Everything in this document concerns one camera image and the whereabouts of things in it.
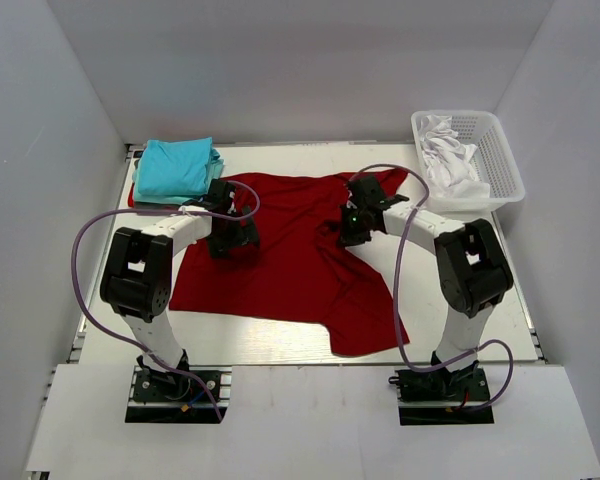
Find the dark red t-shirt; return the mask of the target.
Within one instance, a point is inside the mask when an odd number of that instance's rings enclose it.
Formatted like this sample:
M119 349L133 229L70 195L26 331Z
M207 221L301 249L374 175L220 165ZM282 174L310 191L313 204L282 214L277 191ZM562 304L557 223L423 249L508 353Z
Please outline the dark red t-shirt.
M350 173L291 177L243 173L238 208L257 207L260 245L211 257L190 246L169 307L323 325L333 354L362 356L396 346L393 300L380 273L338 244Z

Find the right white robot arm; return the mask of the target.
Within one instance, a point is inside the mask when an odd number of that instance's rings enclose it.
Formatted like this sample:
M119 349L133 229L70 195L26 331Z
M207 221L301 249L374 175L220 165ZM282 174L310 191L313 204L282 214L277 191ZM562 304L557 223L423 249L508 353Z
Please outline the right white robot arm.
M478 219L463 223L426 210L425 200L389 196L379 180L360 173L347 182L348 199L340 207L339 243L352 247L369 242L373 232L399 239L392 283L394 330L408 369L431 374L433 390L452 399L468 385L466 370L477 365L478 353L493 345L482 336L489 317L513 287L513 275L492 225ZM436 259L439 286L447 317L431 365L416 366L404 349L399 312L402 257L410 242Z

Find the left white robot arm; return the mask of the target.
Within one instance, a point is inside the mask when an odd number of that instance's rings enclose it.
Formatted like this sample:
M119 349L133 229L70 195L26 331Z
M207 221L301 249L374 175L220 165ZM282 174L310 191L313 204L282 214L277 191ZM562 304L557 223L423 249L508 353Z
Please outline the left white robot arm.
M176 340L167 306L172 295L173 259L202 241L211 258L232 249L259 245L252 216L257 207L237 209L244 185L214 180L207 194L142 229L121 227L113 235L100 284L100 297L131 329L141 345L139 365L157 373L157 387L179 399L191 387L186 350Z

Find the folded teal t-shirt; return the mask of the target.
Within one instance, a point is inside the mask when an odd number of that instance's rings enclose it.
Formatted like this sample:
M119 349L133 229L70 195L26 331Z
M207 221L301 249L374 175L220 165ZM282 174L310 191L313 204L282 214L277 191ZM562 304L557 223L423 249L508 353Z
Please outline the folded teal t-shirt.
M190 200L198 199L208 192L211 181L213 179L219 178L222 175L223 169L224 169L223 159L220 157L219 153L215 149L212 148L212 159L208 166L207 184L206 184L205 190L201 194L195 194L194 196L162 196L162 197L179 197L182 204L184 204ZM135 184L135 180L136 180L137 170L134 174L134 180L133 180L134 184Z

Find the folded light blue t-shirt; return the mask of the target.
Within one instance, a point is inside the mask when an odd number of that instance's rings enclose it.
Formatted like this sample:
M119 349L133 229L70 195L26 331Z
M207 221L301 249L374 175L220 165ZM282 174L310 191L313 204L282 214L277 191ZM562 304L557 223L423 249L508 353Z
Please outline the folded light blue t-shirt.
M166 142L151 139L140 157L135 191L144 196L194 196L207 184L211 137Z

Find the crumpled white t-shirt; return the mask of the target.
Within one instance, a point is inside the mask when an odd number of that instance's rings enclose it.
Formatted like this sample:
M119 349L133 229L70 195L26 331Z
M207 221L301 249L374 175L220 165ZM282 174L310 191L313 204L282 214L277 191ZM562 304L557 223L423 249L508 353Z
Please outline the crumpled white t-shirt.
M431 193L439 198L486 199L490 185L479 179L471 164L478 147L463 144L451 121L451 116L426 115L417 132Z

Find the folded red t-shirt bottom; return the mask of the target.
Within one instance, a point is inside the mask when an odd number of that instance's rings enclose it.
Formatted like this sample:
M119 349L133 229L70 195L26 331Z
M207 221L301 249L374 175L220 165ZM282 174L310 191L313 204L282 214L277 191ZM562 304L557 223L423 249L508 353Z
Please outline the folded red t-shirt bottom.
M175 209L182 202L179 197L143 196L135 195L135 184L132 184L127 197L129 208L136 209Z

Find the white plastic laundry basket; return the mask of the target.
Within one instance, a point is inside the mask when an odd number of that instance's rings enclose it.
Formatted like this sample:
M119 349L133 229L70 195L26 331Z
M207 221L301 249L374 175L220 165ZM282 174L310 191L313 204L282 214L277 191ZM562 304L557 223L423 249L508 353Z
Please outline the white plastic laundry basket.
M421 146L417 132L426 115L451 116L451 128L458 132L463 144L478 147L471 160L479 179L490 185L490 196L486 199L439 198L431 193L430 183L424 170ZM522 200L525 189L512 151L497 117L490 112L474 110L418 111L411 116L416 152L421 176L427 182L430 194L427 208L436 213L447 212L491 212L499 207Z

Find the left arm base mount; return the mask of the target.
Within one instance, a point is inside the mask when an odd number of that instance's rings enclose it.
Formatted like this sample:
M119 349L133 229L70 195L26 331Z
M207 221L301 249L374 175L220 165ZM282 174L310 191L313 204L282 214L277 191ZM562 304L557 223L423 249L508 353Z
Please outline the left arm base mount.
M194 370L212 394L221 416L230 403L231 367ZM128 424L220 424L204 388L186 377L168 384L146 369L134 368L125 413Z

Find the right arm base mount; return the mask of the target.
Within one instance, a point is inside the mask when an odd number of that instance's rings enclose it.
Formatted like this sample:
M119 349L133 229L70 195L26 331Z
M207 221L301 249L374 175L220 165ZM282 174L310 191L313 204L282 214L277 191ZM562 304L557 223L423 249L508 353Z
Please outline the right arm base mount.
M388 378L396 389L401 426L488 425L494 423L482 368L449 376L445 370L417 373L396 370Z

